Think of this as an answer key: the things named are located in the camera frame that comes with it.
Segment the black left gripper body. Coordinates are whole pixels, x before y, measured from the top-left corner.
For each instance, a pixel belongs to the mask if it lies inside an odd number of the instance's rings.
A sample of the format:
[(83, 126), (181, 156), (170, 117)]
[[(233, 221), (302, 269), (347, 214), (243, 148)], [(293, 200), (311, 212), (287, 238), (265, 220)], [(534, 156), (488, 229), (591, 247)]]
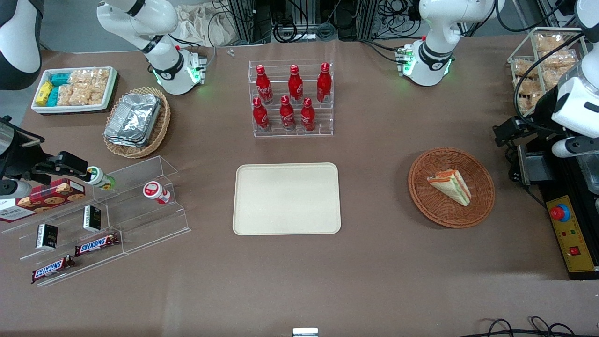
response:
[(538, 132), (541, 133), (541, 138), (548, 137), (552, 134), (566, 136), (567, 132), (563, 128), (563, 126), (552, 120), (552, 115), (555, 111), (557, 100), (558, 87), (554, 86), (537, 101), (535, 108), (533, 109), (533, 112), (528, 117), (532, 120), (533, 124), (537, 124), (538, 126), (548, 128), (551, 131), (537, 129), (533, 126), (527, 126), (526, 124), (524, 124), (524, 130), (520, 132), (516, 136), (516, 138), (519, 139), (532, 136), (533, 134)]

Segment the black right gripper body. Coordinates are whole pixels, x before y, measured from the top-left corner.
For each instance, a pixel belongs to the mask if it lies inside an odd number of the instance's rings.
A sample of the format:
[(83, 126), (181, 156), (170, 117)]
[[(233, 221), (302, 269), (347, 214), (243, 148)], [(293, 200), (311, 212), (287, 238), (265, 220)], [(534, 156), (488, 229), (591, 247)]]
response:
[(35, 182), (49, 182), (51, 176), (39, 171), (39, 164), (51, 158), (41, 144), (45, 138), (28, 132), (11, 123), (10, 118), (1, 120), (1, 177)]

